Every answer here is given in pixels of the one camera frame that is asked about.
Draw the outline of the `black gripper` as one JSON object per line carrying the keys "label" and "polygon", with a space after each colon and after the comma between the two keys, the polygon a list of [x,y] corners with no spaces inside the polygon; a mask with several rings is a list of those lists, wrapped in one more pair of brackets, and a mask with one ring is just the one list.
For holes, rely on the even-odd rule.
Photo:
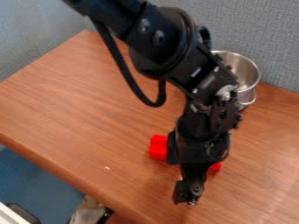
{"label": "black gripper", "polygon": [[179,165],[182,172],[172,192],[175,205],[198,204],[208,169],[230,154],[230,132],[240,121],[236,86],[222,87],[207,101],[186,97],[182,115],[168,134],[166,152],[167,163]]}

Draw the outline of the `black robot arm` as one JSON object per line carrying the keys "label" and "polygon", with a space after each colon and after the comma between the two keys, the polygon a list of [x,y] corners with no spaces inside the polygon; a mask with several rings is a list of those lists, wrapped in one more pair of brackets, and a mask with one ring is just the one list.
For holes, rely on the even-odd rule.
{"label": "black robot arm", "polygon": [[166,85],[186,104],[167,137],[167,163],[178,165],[172,201],[195,205],[208,169],[230,155],[239,126],[238,77],[211,52],[210,30],[186,11],[147,0],[62,0],[90,18],[135,96],[150,107],[166,102]]}

